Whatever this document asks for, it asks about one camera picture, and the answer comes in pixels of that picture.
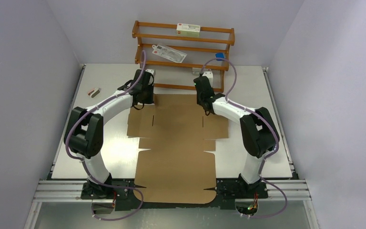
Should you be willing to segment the brown cardboard box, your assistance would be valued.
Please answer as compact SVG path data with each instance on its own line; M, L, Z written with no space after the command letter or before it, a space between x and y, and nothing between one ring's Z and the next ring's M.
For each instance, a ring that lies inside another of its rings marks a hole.
M194 94L157 94L153 105L131 109L127 135L139 138L134 182L141 187L216 186L216 140L229 122L206 115Z

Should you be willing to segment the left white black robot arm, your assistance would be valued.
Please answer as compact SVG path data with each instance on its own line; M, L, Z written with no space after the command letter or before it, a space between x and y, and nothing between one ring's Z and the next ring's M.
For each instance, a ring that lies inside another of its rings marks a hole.
M138 69L132 80L108 98L87 108L72 109L63 142L67 155L81 162L90 196L107 198L114 190L111 173L101 156L105 124L138 104L153 104L154 78L155 70Z

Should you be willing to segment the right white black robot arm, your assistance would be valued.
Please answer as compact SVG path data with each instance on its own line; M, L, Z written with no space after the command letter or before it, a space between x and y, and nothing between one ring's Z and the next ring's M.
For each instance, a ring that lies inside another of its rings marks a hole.
M263 181L261 173L266 159L279 149L280 138L272 117L265 107L249 108L232 102L224 94L216 94L206 76L195 78L193 83L197 104L204 109L206 115L222 116L240 125L247 156L238 177L238 192L248 198Z

